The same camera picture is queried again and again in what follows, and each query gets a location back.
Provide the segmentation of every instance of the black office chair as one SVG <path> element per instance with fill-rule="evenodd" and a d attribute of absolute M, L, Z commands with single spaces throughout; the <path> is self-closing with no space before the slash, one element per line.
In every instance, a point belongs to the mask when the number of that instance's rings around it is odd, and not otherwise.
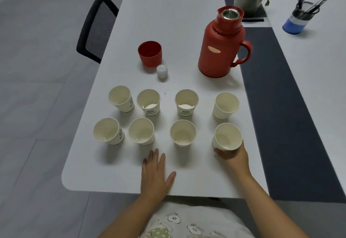
<path fill-rule="evenodd" d="M 111 0 L 95 0 L 84 21 L 77 52 L 101 63 L 118 12 Z"/>

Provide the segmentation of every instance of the white bottle cap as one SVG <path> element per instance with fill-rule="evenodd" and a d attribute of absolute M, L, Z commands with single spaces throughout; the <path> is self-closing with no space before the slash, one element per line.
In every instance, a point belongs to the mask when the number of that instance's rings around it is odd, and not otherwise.
<path fill-rule="evenodd" d="M 159 78 L 167 78 L 168 69 L 165 65 L 158 65 L 158 67 L 156 68 L 156 73 L 158 74 Z"/>

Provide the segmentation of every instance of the oval label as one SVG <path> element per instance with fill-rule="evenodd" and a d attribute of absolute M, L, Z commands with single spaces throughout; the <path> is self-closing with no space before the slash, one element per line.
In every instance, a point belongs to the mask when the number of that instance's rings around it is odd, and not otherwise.
<path fill-rule="evenodd" d="M 211 52 L 214 52 L 214 53 L 221 53 L 220 50 L 216 49 L 216 48 L 213 48 L 211 46 L 208 46 L 208 49 L 211 51 Z"/>

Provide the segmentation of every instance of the hand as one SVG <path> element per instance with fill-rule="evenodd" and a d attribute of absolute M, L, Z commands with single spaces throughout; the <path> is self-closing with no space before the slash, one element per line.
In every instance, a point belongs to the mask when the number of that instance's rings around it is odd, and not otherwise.
<path fill-rule="evenodd" d="M 226 164 L 230 167 L 238 180 L 246 176 L 251 176 L 249 156 L 245 150 L 244 141 L 237 150 L 223 151 L 215 148 L 214 152 L 225 160 Z"/>
<path fill-rule="evenodd" d="M 171 189 L 176 172 L 172 172 L 165 181 L 165 153 L 158 162 L 158 149 L 151 150 L 148 160 L 142 164 L 141 197 L 153 208 L 158 206 Z"/>

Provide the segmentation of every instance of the clothing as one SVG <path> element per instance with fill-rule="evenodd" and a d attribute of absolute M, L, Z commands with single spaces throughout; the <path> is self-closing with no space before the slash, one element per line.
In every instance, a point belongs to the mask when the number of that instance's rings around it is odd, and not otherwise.
<path fill-rule="evenodd" d="M 149 220 L 141 238 L 253 238 L 230 210 L 164 203 Z"/>

